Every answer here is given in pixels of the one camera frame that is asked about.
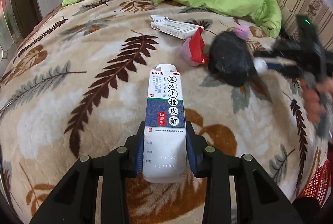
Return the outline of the person's right hand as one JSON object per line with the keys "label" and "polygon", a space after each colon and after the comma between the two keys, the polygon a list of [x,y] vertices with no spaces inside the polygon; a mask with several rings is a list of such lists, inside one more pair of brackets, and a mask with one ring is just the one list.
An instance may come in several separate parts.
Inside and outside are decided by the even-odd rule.
{"label": "person's right hand", "polygon": [[300,85],[303,90],[307,118],[313,124],[318,124],[321,121],[321,116],[325,113],[325,108],[320,103],[318,93],[330,93],[332,95],[332,78],[326,78],[324,82],[316,83],[316,89],[309,88],[304,78],[300,80]]}

